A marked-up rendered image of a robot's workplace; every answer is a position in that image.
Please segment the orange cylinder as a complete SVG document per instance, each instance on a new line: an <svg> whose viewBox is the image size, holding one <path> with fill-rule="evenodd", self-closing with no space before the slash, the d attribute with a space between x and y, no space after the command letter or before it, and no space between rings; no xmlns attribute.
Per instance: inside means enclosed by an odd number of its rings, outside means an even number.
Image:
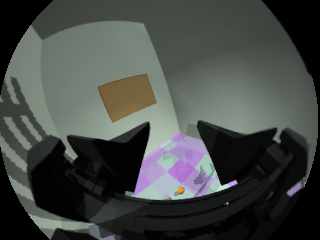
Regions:
<svg viewBox="0 0 320 240"><path fill-rule="evenodd" d="M177 192L179 192L180 193L180 195L183 195L183 193L184 193L184 189L183 188L177 188L177 189L179 189L179 191L177 191Z"/></svg>

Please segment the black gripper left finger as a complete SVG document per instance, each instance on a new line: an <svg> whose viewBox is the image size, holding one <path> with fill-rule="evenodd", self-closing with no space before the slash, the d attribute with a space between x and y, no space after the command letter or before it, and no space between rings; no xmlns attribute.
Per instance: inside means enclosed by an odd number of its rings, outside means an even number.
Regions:
<svg viewBox="0 0 320 240"><path fill-rule="evenodd" d="M91 137L68 135L68 143L77 156L104 164L117 181L135 192L137 177L140 175L141 161L144 159L151 125L149 121L137 125L131 131L121 133L111 140L91 139Z"/></svg>

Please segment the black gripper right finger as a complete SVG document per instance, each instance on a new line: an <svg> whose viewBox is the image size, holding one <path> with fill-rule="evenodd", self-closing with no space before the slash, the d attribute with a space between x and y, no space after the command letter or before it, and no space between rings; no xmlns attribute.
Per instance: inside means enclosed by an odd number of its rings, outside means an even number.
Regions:
<svg viewBox="0 0 320 240"><path fill-rule="evenodd" d="M228 131L224 127L203 120L197 121L197 129L215 165L221 185L235 181L233 176L249 163L252 156L259 151L259 147L261 148L261 144L275 139L277 132L277 128L271 128L244 136L244 133Z"/></svg>

